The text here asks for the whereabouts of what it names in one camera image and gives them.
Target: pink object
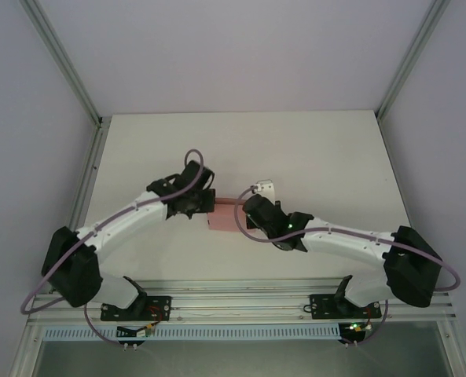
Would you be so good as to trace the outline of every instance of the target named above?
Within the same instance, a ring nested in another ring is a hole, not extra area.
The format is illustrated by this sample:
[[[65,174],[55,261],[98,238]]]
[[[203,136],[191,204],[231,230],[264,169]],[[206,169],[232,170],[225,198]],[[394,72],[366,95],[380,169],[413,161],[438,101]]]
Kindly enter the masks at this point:
[[[210,230],[224,230],[226,232],[239,232],[236,222],[234,221],[234,202],[235,199],[215,198],[215,211],[207,214],[208,228]],[[238,211],[238,217],[242,226],[247,228],[247,217],[242,210]]]

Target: perforated rail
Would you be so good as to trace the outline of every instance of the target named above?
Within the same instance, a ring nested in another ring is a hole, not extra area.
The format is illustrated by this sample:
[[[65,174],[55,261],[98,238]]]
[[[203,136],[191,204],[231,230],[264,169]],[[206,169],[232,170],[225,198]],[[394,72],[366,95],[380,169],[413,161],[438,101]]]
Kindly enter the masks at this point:
[[[116,338],[116,326],[98,326],[109,339]],[[289,340],[341,339],[338,324],[273,325],[158,325],[154,334],[144,340]],[[44,341],[100,340],[87,326],[49,326]]]

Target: glass panel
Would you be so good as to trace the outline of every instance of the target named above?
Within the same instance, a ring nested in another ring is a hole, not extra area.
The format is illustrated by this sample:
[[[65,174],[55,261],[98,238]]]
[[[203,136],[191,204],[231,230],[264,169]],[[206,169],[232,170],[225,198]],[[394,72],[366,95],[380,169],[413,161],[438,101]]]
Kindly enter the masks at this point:
[[[436,323],[389,323],[368,344],[157,341],[123,352],[103,342],[45,342],[34,377],[451,376]]]

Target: white platform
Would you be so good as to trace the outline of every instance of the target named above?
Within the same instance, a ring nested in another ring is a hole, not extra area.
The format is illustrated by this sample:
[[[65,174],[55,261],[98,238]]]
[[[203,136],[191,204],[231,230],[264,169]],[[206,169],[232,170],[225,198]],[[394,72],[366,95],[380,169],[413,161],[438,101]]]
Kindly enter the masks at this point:
[[[408,224],[372,111],[115,115],[86,223],[180,173],[190,148],[201,150],[216,173],[217,196],[236,197],[272,179],[286,212],[374,231]],[[196,215],[147,228],[104,268],[136,280],[250,280],[344,276],[369,267],[210,231],[206,216]]]

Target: white bracket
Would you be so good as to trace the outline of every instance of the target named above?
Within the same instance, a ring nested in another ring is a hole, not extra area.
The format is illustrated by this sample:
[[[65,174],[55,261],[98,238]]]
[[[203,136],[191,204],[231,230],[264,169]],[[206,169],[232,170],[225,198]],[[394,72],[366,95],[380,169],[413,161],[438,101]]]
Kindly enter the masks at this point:
[[[259,181],[254,185],[252,189],[253,193],[259,194],[260,196],[264,196],[265,198],[269,199],[271,203],[274,204],[275,196],[274,196],[274,183],[270,179],[266,179],[264,181]]]

